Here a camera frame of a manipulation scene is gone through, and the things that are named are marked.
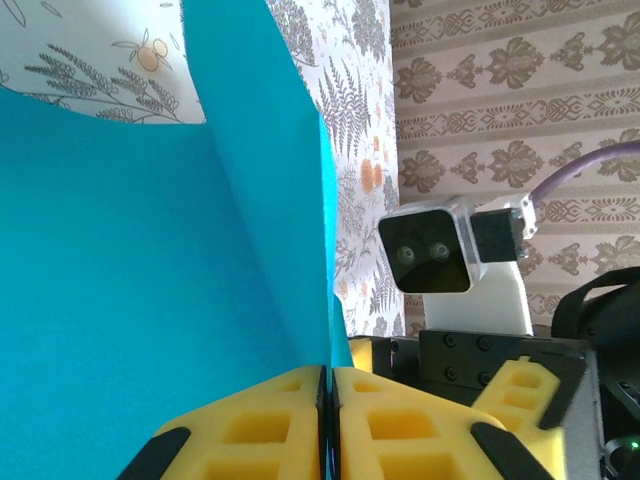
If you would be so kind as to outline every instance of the black camera face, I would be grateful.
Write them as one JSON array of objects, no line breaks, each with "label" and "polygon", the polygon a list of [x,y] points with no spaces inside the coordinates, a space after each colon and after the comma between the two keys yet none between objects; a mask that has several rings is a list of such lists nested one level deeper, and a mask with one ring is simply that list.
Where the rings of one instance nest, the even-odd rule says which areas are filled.
[{"label": "black camera face", "polygon": [[445,210],[388,217],[378,226],[393,278],[405,293],[463,293],[471,288],[456,225]]}]

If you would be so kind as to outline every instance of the floral wallpaper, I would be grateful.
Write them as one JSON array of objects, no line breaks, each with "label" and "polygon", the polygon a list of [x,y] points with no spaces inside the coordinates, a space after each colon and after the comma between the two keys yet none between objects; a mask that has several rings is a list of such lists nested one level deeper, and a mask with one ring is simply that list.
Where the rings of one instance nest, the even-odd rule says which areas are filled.
[{"label": "floral wallpaper", "polygon": [[[347,331],[403,334],[403,299],[376,230],[398,204],[389,5],[266,3],[331,135],[340,184],[335,288]],[[105,121],[206,121],[179,0],[2,0],[0,39],[0,88]],[[242,72],[221,66],[221,74]]]},{"label": "floral wallpaper", "polygon": [[[403,202],[527,191],[640,139],[640,10],[625,0],[392,0]],[[538,208],[520,262],[534,323],[596,275],[640,265],[640,157],[584,172]],[[406,299],[409,333],[422,302]]]}]

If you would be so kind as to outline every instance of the white mount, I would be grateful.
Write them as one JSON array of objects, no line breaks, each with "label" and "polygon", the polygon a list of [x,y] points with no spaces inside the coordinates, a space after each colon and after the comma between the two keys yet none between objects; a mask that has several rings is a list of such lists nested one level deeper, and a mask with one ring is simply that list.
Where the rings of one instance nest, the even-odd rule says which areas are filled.
[{"label": "white mount", "polygon": [[[523,238],[537,232],[529,194],[500,197],[476,211],[513,208],[525,222]],[[533,335],[524,281],[517,262],[488,263],[485,273],[466,293],[422,296],[428,330],[458,330],[506,335]]]}]

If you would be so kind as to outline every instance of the black handle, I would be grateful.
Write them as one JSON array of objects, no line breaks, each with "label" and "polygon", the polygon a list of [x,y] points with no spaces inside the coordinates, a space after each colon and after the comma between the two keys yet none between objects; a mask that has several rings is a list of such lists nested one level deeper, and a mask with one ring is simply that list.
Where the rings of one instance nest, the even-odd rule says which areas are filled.
[{"label": "black handle", "polygon": [[633,285],[640,282],[640,267],[612,270],[565,295],[560,300],[551,323],[551,336],[557,338],[578,338],[580,333],[580,312],[585,297],[594,288]]}]

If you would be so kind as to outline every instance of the camera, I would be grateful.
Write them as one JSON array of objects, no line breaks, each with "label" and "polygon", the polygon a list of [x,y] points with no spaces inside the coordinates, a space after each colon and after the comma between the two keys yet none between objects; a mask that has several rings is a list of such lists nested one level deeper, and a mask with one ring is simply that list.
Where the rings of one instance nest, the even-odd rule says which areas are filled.
[{"label": "camera", "polygon": [[484,266],[465,197],[404,205],[378,224],[398,288],[408,294],[465,293]]}]

